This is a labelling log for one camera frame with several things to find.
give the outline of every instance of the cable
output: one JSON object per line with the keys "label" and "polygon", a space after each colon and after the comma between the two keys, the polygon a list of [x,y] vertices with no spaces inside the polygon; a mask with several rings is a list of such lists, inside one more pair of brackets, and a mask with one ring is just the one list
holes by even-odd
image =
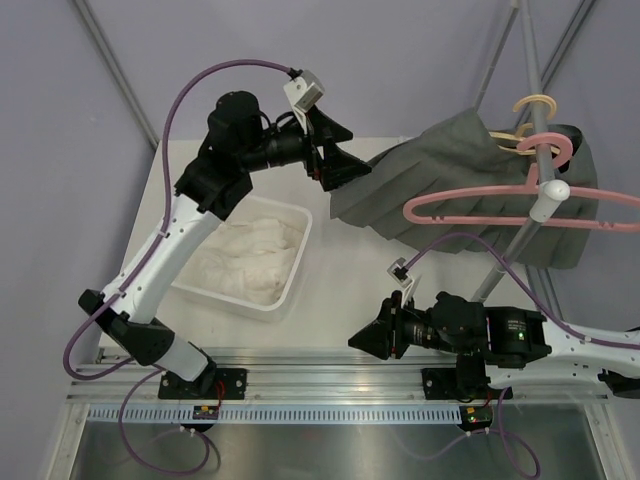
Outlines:
{"label": "cable", "polygon": [[267,129],[268,129],[268,130],[271,130],[271,128],[273,127],[273,124],[271,123],[271,119],[269,118],[269,116],[268,116],[266,113],[264,113],[264,112],[262,112],[262,111],[261,111],[261,112],[260,112],[260,117],[261,117],[265,122],[267,122]]}
{"label": "cable", "polygon": [[295,118],[295,114],[293,112],[284,112],[278,118],[276,118],[276,126],[280,126],[280,122],[287,119]]}
{"label": "cable", "polygon": [[171,108],[169,109],[169,114],[167,115],[167,120],[165,121],[164,129],[162,132],[161,156],[162,156],[162,174],[164,179],[164,216],[162,217],[162,225],[160,227],[160,232],[158,233],[156,238],[153,240],[153,242],[149,246],[149,249],[142,256],[138,264],[133,268],[131,273],[129,273],[129,275],[124,279],[124,281],[120,285],[120,288],[119,288],[120,294],[116,294],[110,297],[102,305],[102,307],[96,310],[82,325],[80,325],[78,330],[76,330],[76,332],[69,339],[69,342],[67,343],[64,349],[64,354],[62,356],[62,366],[64,367],[65,372],[67,372],[67,374],[70,377],[74,378],[75,380],[84,380],[84,381],[97,380],[99,378],[103,378],[109,375],[112,372],[115,372],[119,368],[133,361],[132,358],[127,358],[119,363],[116,363],[115,365],[108,368],[107,370],[104,370],[95,375],[83,375],[75,371],[71,366],[71,351],[73,350],[73,347],[77,343],[78,339],[82,336],[84,332],[87,331],[87,329],[93,324],[93,322],[95,322],[96,319],[100,317],[100,315],[102,315],[118,298],[120,298],[121,294],[126,292],[127,288],[129,288],[129,285],[133,283],[133,281],[136,279],[138,274],[142,271],[144,266],[149,262],[149,260],[151,259],[155,251],[158,249],[160,242],[163,240],[163,238],[165,237],[165,234],[167,233],[169,222],[171,221],[171,198],[172,198],[171,176],[169,172],[169,134],[171,133],[171,125],[173,124],[173,119],[176,116],[178,107],[184,100],[184,97],[186,97],[187,93],[189,93],[189,91],[191,91],[191,89],[195,87],[202,79],[216,72],[219,72],[221,70],[225,70],[231,67],[239,67],[239,66],[257,66],[257,67],[270,68],[272,70],[280,70],[281,72],[284,72],[290,76],[291,76],[291,72],[293,72],[292,69],[285,67],[284,65],[280,65],[278,63],[273,63],[273,62],[266,62],[264,60],[255,60],[255,59],[232,60],[230,62],[219,63],[217,65],[214,65],[212,67],[209,67],[203,70],[202,72],[197,74],[195,77],[193,77],[189,81],[189,83],[185,85],[185,87],[182,90],[180,90],[180,93],[178,93],[178,96],[176,97],[175,101],[171,105]]}
{"label": "cable", "polygon": [[[518,475],[520,475],[521,477],[527,480],[537,480],[538,478],[540,478],[540,474],[542,473],[542,469],[540,468],[540,460],[538,459],[538,456],[533,451],[533,448],[531,448],[531,446],[522,437],[520,437],[519,435],[513,432],[506,431],[502,423],[502,404],[503,404],[504,396],[506,395],[507,391],[509,391],[510,388],[511,387],[507,387],[504,390],[502,390],[502,392],[500,392],[500,397],[498,398],[498,412],[497,412],[498,428],[497,429],[483,428],[480,430],[474,430],[472,432],[466,432],[464,435],[454,438],[451,442],[445,445],[444,448],[434,453],[433,455],[425,456],[425,455],[420,455],[415,452],[412,452],[411,450],[409,450],[409,448],[406,445],[404,445],[402,440],[400,440],[395,430],[391,429],[391,433],[395,437],[397,444],[404,451],[404,453],[409,455],[411,458],[422,461],[422,462],[431,462],[433,460],[437,460],[438,458],[443,456],[445,453],[447,453],[449,450],[451,450],[454,446],[456,446],[458,443],[465,440],[466,438],[471,437],[472,435],[480,435],[483,433],[486,435],[489,435],[489,434],[500,435],[500,438],[502,439],[502,444],[504,446],[505,454],[507,455],[509,462],[511,463],[513,468],[516,470]],[[520,464],[518,463],[517,459],[513,455],[513,452],[511,451],[511,447],[507,444],[507,439],[515,440],[529,453],[536,468],[536,471],[534,474],[530,475],[520,468]]]}
{"label": "cable", "polygon": [[425,249],[418,252],[411,260],[409,260],[409,262],[407,262],[404,268],[409,270],[411,267],[413,267],[416,264],[418,260],[420,260],[430,250],[436,248],[438,245],[444,242],[447,242],[453,238],[460,238],[460,237],[469,238],[483,245],[487,249],[487,251],[491,255],[493,255],[493,257],[498,261],[498,263],[502,266],[502,268],[504,268],[505,271],[511,276],[511,278],[513,278],[513,280],[524,291],[524,293],[526,293],[527,296],[533,301],[533,303],[536,304],[536,306],[540,309],[540,311],[544,313],[547,316],[547,318],[549,318],[549,320],[551,320],[558,327],[560,327],[560,329],[564,330],[569,335],[572,335],[573,337],[585,343],[593,343],[595,345],[601,345],[604,347],[623,348],[628,350],[640,350],[640,345],[622,343],[622,342],[611,342],[609,340],[601,340],[599,338],[590,338],[587,335],[580,333],[577,330],[574,330],[573,328],[571,328],[568,324],[564,323],[562,320],[557,318],[553,314],[553,312],[551,312],[551,310],[547,308],[547,306],[542,302],[542,300],[540,300],[540,298],[538,298],[538,296],[535,293],[533,293],[529,289],[529,287],[525,285],[525,283],[522,280],[520,280],[520,277],[518,277],[518,274],[516,274],[516,272],[513,271],[513,269],[504,260],[504,258],[502,258],[502,256],[491,245],[489,245],[482,238],[480,238],[478,235],[474,235],[473,233],[453,232],[453,233],[447,233],[446,235],[443,235],[442,237],[434,241],[431,245],[427,246]]}
{"label": "cable", "polygon": [[210,413],[208,411],[194,413],[193,415],[194,418],[205,419],[205,420],[208,420],[208,419],[218,420],[220,416],[220,409],[222,408],[222,400],[224,400],[226,389],[224,387],[224,383],[222,383],[220,380],[216,382],[215,387],[216,387],[216,392],[218,394],[218,405],[215,407],[213,413]]}
{"label": "cable", "polygon": [[444,393],[446,393],[447,395],[449,395],[450,397],[452,397],[452,398],[453,398],[456,402],[458,402],[458,403],[468,404],[468,403],[471,403],[471,402],[473,402],[473,401],[475,400],[475,398],[467,398],[466,400],[462,400],[461,398],[458,398],[458,397],[456,397],[455,395],[451,395],[451,394],[449,394],[449,393],[447,393],[447,392],[444,392]]}
{"label": "cable", "polygon": [[482,406],[480,407],[482,408],[487,408],[489,406],[489,404],[491,403],[491,400],[493,400],[493,398],[491,398],[491,390],[489,390],[487,388],[487,400],[482,404]]}
{"label": "cable", "polygon": [[[124,448],[127,450],[127,453],[131,456],[131,458],[133,460],[135,460],[137,463],[139,463],[140,465],[142,465],[143,467],[148,468],[149,470],[153,470],[154,472],[161,473],[163,475],[169,475],[169,476],[172,476],[172,477],[186,477],[186,476],[189,476],[189,475],[193,475],[194,473],[197,473],[200,470],[202,470],[204,468],[204,466],[207,464],[207,462],[209,461],[209,455],[211,453],[211,448],[213,448],[213,451],[216,454],[216,457],[217,457],[217,460],[218,460],[218,466],[216,467],[216,471],[218,471],[220,469],[220,465],[222,463],[222,459],[220,457],[220,452],[218,451],[217,447],[211,441],[210,438],[208,438],[206,435],[204,435],[204,434],[202,434],[202,433],[200,433],[200,432],[198,432],[196,430],[191,430],[191,434],[196,435],[200,440],[202,440],[202,443],[204,444],[204,447],[205,447],[204,458],[202,459],[202,461],[198,465],[196,465],[193,468],[187,469],[187,470],[168,470],[168,469],[165,469],[165,468],[156,467],[155,465],[152,465],[149,462],[147,462],[146,460],[142,459],[136,453],[136,451],[133,449],[131,444],[129,443],[129,440],[127,439],[126,432],[124,430],[124,422],[123,422],[124,411],[125,411],[125,409],[127,407],[127,404],[129,403],[129,400],[131,399],[131,397],[133,396],[135,391],[144,382],[146,382],[150,378],[155,377],[156,375],[159,375],[163,371],[164,371],[163,369],[159,368],[159,369],[151,372],[150,374],[146,375],[141,380],[139,380],[138,383],[136,383],[131,388],[131,390],[129,390],[129,393],[127,393],[127,395],[124,397],[124,400],[122,401],[122,406],[120,407],[120,411],[118,412],[118,430],[120,431],[120,438],[122,438],[122,443],[124,444]],[[174,432],[175,433],[180,433],[181,430],[174,430]],[[166,435],[167,435],[167,432],[164,432],[164,434],[161,434],[161,435],[155,437],[154,439],[152,439],[152,441],[155,441],[155,440],[158,440],[160,438],[163,438]]]}
{"label": "cable", "polygon": [[[148,450],[150,447],[155,445],[157,442],[159,442],[163,438],[175,435],[176,433],[181,433],[180,429],[172,428],[171,430],[166,430],[164,432],[161,432],[161,433],[155,435],[154,437],[151,437],[151,439],[149,441],[147,441],[147,443],[145,443],[144,445],[142,445],[141,447],[138,447],[136,449],[136,451],[138,452],[138,455],[141,452],[143,452],[145,450]],[[107,458],[103,454],[103,451],[108,450],[108,445],[105,444],[104,440],[100,440],[100,437],[98,437],[98,441],[96,443],[98,444],[96,446],[97,447],[96,451],[98,453],[98,456],[100,457],[100,460],[103,463],[105,463],[106,465],[110,466],[110,467],[118,467],[120,465],[124,465],[125,463],[131,462],[133,460],[133,457],[131,457],[131,455],[129,455],[128,453],[124,457],[116,459],[116,460]]]}
{"label": "cable", "polygon": [[540,469],[540,461],[538,460],[538,457],[534,453],[533,449],[529,445],[527,445],[524,441],[519,442],[525,448],[525,450],[529,452],[529,455],[531,455],[531,458],[533,459],[533,463],[535,463],[535,466],[536,466],[535,473],[533,475],[529,475],[528,473],[526,473],[524,470],[520,468],[520,464],[518,463],[518,460],[513,455],[513,452],[511,451],[511,447],[509,446],[509,444],[507,444],[507,437],[509,437],[509,432],[505,431],[504,426],[502,424],[502,405],[504,401],[504,396],[507,394],[507,392],[510,389],[511,387],[505,388],[504,390],[502,390],[502,392],[500,392],[500,396],[498,397],[498,412],[496,415],[498,417],[498,433],[500,434],[500,438],[502,438],[504,453],[507,454],[507,457],[509,458],[511,465],[513,465],[513,468],[516,470],[516,472],[518,472],[518,474],[521,477],[526,478],[528,480],[537,480],[538,478],[540,478],[540,474],[542,473],[542,471]]}

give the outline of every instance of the white connector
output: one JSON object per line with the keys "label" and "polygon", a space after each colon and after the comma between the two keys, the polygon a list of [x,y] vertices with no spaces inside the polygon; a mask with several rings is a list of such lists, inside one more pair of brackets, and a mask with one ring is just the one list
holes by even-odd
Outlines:
{"label": "white connector", "polygon": [[302,130],[308,133],[307,113],[324,95],[320,80],[309,70],[304,70],[284,86],[284,93]]}
{"label": "white connector", "polygon": [[538,191],[538,199],[529,212],[529,216],[538,223],[549,220],[560,204],[571,195],[571,188],[562,180],[545,182]]}

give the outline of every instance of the metal plate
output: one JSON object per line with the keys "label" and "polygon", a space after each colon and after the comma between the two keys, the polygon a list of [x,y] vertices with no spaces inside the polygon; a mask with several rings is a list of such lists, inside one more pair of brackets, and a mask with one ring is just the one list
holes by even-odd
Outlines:
{"label": "metal plate", "polygon": [[[127,406],[126,423],[231,423],[271,425],[458,425],[455,405],[224,405],[217,420],[194,417],[194,405],[143,404]],[[117,422],[120,405],[92,405],[87,420]]]}

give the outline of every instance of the gray wall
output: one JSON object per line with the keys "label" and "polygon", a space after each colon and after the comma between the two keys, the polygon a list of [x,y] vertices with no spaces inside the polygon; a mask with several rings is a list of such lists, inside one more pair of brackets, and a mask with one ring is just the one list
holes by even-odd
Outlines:
{"label": "gray wall", "polygon": [[[600,188],[640,195],[640,3],[600,2],[550,93],[557,121],[584,131],[593,151]],[[602,220],[640,221],[627,207],[601,203]],[[640,237],[594,232],[580,264],[556,272],[565,317],[596,328],[640,326]],[[635,470],[640,472],[640,400],[616,400],[616,414]]]}
{"label": "gray wall", "polygon": [[76,299],[117,271],[151,158],[64,0],[0,2],[0,64],[0,471],[35,479]]}
{"label": "gray wall", "polygon": [[[546,56],[578,1],[532,3]],[[356,135],[395,136],[420,133],[471,105],[509,0],[91,0],[91,5],[158,130],[195,73],[224,60],[256,57],[311,69],[327,89],[320,108]],[[519,35],[517,26],[514,36]],[[520,48],[507,47],[496,76],[508,75],[509,82],[488,96],[489,111],[508,114],[525,94],[521,57]],[[270,115],[285,111],[283,81],[255,68],[216,74],[187,98],[175,138],[201,137],[215,101],[230,90],[256,93]]]}

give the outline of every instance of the plastic hanger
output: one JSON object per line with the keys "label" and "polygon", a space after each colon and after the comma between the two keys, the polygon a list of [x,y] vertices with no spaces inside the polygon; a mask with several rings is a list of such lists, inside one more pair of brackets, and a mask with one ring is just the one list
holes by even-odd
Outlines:
{"label": "plastic hanger", "polygon": [[[521,98],[513,106],[513,111],[517,112],[522,108],[523,105],[526,105],[527,103],[531,103],[531,102],[543,102],[549,105],[549,113],[547,114],[547,120],[551,120],[553,119],[553,117],[556,116],[556,112],[558,111],[558,103],[555,101],[553,97],[550,97],[549,95],[541,95],[541,94],[529,95],[527,97]],[[520,125],[520,127],[513,134],[504,133],[504,132],[489,132],[489,135],[491,135],[492,138],[498,138],[501,140],[521,142],[522,140],[524,140],[524,137],[523,137],[524,132],[526,132],[530,128],[533,128],[532,123],[524,123]],[[505,147],[503,145],[498,145],[498,148],[506,152],[517,153],[519,155],[525,155],[525,156],[536,154],[535,149],[521,151],[521,150],[518,150],[517,148]],[[551,148],[551,152],[556,155],[560,153],[560,151],[555,147]]]}
{"label": "plastic hanger", "polygon": [[[521,142],[526,137],[516,137],[513,133],[505,133],[505,132],[489,132],[491,138],[497,138],[500,140],[509,140],[512,142]],[[505,152],[517,153],[522,156],[531,156],[536,154],[535,148],[530,148],[529,150],[520,151],[517,148],[505,147],[504,145],[498,145],[500,150],[504,150]],[[558,155],[560,153],[560,149],[557,147],[551,147],[551,152],[554,155]]]}
{"label": "plastic hanger", "polygon": [[[517,148],[526,150],[537,145],[555,145],[560,153],[554,158],[554,167],[565,164],[572,155],[573,146],[571,140],[559,133],[538,133],[521,141]],[[528,217],[484,217],[484,216],[430,216],[423,217],[413,213],[416,207],[428,205],[443,200],[455,198],[478,197],[489,195],[537,195],[539,193],[538,166],[531,165],[527,181],[524,185],[493,185],[488,187],[460,188],[444,192],[432,193],[416,197],[405,203],[403,214],[407,220],[419,225],[507,225],[520,226]],[[640,198],[608,190],[596,188],[570,187],[571,197],[590,198],[593,200],[607,200],[621,205],[627,205],[640,209]],[[584,228],[589,230],[605,230],[610,232],[634,233],[640,232],[638,223],[612,223],[596,220],[578,220],[567,218],[550,218],[544,223],[548,227]]]}
{"label": "plastic hanger", "polygon": [[[543,102],[549,105],[549,113],[547,114],[547,120],[552,120],[553,117],[556,116],[556,112],[558,111],[558,103],[555,101],[553,97],[549,95],[535,94],[529,95],[518,100],[513,106],[514,113],[519,111],[524,105],[531,102]],[[523,123],[518,127],[515,131],[514,135],[516,137],[522,137],[524,132],[533,128],[533,123]]]}

